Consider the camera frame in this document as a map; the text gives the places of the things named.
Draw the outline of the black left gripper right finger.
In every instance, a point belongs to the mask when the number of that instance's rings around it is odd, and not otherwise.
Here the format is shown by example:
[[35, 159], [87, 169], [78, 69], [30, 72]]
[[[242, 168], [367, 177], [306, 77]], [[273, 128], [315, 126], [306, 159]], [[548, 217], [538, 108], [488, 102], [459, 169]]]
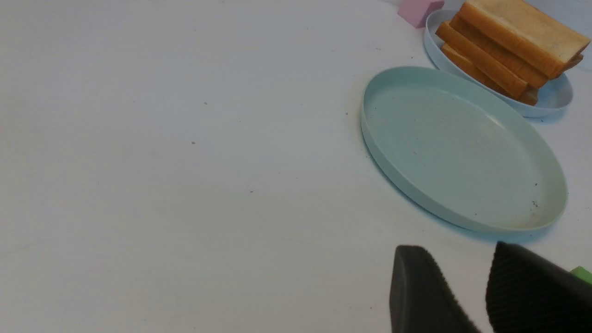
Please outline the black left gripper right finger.
[[518, 244], [499, 241], [486, 288], [495, 333], [589, 333], [589, 282]]

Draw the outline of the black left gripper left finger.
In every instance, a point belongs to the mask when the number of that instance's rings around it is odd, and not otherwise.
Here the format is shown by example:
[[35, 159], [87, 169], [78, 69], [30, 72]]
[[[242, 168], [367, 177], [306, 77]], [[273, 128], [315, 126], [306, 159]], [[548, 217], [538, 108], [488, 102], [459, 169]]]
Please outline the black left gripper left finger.
[[479, 333], [457, 302], [432, 255], [398, 245], [389, 295], [393, 333]]

